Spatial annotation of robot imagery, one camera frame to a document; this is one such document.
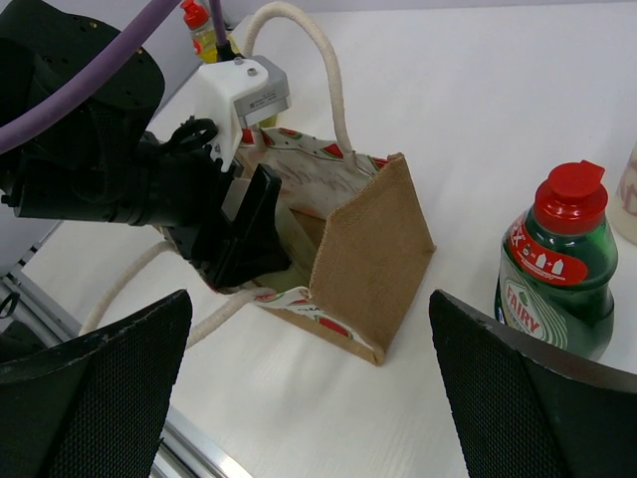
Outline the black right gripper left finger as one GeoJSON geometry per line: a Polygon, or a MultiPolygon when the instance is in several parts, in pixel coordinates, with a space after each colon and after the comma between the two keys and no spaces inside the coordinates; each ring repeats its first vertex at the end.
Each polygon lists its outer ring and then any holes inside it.
{"type": "Polygon", "coordinates": [[[191,319],[178,290],[53,348],[3,354],[2,476],[149,476],[191,319]]]}

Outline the dark bottle red cap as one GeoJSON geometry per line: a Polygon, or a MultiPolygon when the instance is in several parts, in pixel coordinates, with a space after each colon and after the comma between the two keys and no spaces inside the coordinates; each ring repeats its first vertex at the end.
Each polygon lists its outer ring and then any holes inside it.
{"type": "Polygon", "coordinates": [[[609,282],[618,265],[606,219],[604,168],[555,167],[505,232],[495,318],[572,354],[599,360],[614,327],[609,282]]]}

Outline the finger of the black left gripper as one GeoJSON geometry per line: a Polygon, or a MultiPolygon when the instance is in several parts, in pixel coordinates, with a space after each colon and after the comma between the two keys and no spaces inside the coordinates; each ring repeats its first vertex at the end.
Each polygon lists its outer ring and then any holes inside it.
{"type": "Polygon", "coordinates": [[[282,179],[272,167],[258,165],[230,218],[222,205],[238,180],[236,169],[233,165],[219,174],[190,254],[191,263],[215,290],[236,288],[291,265],[275,223],[282,179]]]}

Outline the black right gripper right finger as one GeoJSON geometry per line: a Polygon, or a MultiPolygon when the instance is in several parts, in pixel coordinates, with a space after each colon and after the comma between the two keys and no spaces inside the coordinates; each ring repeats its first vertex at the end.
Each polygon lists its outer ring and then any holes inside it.
{"type": "Polygon", "coordinates": [[[633,477],[636,376],[435,291],[433,344],[472,477],[633,477]]]}

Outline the small brown bottle red cap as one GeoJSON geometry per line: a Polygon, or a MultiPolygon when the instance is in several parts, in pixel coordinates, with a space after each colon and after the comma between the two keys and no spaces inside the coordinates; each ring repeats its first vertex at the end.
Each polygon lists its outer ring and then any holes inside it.
{"type": "Polygon", "coordinates": [[[226,35],[227,42],[218,46],[211,14],[198,1],[185,0],[180,4],[183,21],[188,27],[195,54],[205,64],[233,61],[240,57],[240,50],[234,40],[226,35]]]}

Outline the cream pump lotion bottle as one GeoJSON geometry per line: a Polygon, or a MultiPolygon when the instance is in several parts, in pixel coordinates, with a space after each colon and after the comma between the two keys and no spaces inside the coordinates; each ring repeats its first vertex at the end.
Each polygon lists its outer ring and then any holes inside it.
{"type": "Polygon", "coordinates": [[[632,244],[637,243],[637,144],[634,144],[609,206],[609,218],[615,230],[632,244]]]}

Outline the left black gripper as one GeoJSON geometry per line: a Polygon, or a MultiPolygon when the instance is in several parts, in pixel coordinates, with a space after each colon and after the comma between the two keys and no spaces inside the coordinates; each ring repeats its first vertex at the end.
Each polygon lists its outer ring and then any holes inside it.
{"type": "Polygon", "coordinates": [[[165,82],[141,42],[97,68],[95,91],[48,106],[118,35],[44,1],[2,10],[1,201],[26,218],[207,229],[233,179],[218,126],[187,119],[165,142],[148,130],[165,82]]]}

